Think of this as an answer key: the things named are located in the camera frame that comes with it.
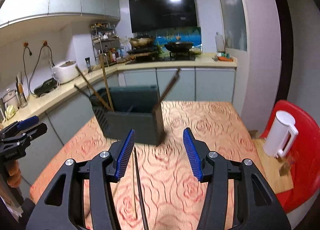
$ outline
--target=metal bolt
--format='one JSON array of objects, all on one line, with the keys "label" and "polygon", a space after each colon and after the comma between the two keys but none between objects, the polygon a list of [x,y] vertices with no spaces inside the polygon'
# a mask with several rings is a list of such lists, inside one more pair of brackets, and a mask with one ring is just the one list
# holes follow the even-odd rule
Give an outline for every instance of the metal bolt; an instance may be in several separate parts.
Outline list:
[{"label": "metal bolt", "polygon": [[66,164],[67,166],[72,165],[72,164],[73,164],[73,159],[68,159],[68,160],[66,160],[65,164]]},{"label": "metal bolt", "polygon": [[244,160],[244,164],[247,165],[247,166],[251,166],[252,165],[252,160],[245,159]]},{"label": "metal bolt", "polygon": [[216,153],[216,152],[209,152],[209,157],[210,158],[216,158],[216,157],[218,157],[218,154]]},{"label": "metal bolt", "polygon": [[107,152],[107,151],[103,151],[103,152],[100,153],[100,157],[102,157],[102,158],[106,158],[106,157],[108,157],[109,155],[110,155],[110,153]]}]

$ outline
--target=rice cooker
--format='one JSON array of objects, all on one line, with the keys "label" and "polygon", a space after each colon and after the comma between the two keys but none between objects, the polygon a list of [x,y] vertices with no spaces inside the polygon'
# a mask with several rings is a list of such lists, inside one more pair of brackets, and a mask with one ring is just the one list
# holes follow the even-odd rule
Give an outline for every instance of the rice cooker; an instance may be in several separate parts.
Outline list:
[{"label": "rice cooker", "polygon": [[60,84],[67,83],[79,76],[76,70],[77,62],[75,60],[63,61],[52,67],[54,79],[60,81]]}]

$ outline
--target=red plastic chair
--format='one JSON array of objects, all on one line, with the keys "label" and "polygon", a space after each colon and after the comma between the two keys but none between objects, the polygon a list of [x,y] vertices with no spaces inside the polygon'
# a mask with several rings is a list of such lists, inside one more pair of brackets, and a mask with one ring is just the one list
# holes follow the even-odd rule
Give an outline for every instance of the red plastic chair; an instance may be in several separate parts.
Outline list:
[{"label": "red plastic chair", "polygon": [[291,167],[293,189],[276,195],[284,211],[289,213],[320,188],[320,129],[307,112],[288,101],[280,100],[275,104],[261,138],[268,136],[278,110],[292,114],[299,131],[287,155],[294,160]]}]

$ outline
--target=rose pattern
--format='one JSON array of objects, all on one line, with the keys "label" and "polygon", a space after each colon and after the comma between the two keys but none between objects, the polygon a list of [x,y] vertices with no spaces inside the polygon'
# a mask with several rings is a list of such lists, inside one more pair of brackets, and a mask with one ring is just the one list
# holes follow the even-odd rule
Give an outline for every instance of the rose pattern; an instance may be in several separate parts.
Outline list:
[{"label": "rose pattern", "polygon": [[[250,158],[262,166],[250,136],[231,103],[170,102],[161,103],[167,137],[159,146],[136,144],[142,192],[150,229],[196,229],[206,193],[206,183],[192,175],[182,142],[182,131],[190,127],[195,138],[207,143],[226,159],[242,161]],[[62,148],[40,174],[30,189],[37,202],[61,164],[72,157],[77,162],[92,159],[108,150],[114,139],[105,139],[95,117]],[[114,203],[122,230],[142,230],[137,181],[135,203],[137,217],[132,214],[132,162],[118,184],[111,184]],[[229,183],[225,229],[232,227],[233,184]],[[86,226],[92,227],[89,182],[84,184]]]}]

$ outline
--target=dark gray utensil holder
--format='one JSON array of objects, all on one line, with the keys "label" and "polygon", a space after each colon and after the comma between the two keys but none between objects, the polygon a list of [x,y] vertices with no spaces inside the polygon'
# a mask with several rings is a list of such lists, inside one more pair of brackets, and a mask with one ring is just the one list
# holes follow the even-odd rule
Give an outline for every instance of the dark gray utensil holder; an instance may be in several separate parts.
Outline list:
[{"label": "dark gray utensil holder", "polygon": [[[159,145],[165,135],[161,106],[156,112],[151,113],[152,107],[160,98],[159,88],[146,86],[109,88],[109,90],[115,112],[101,106],[96,96],[90,96],[92,109],[103,135],[122,140],[127,137],[130,129],[134,129],[137,143]],[[108,102],[105,88],[98,90],[98,94]]]}]

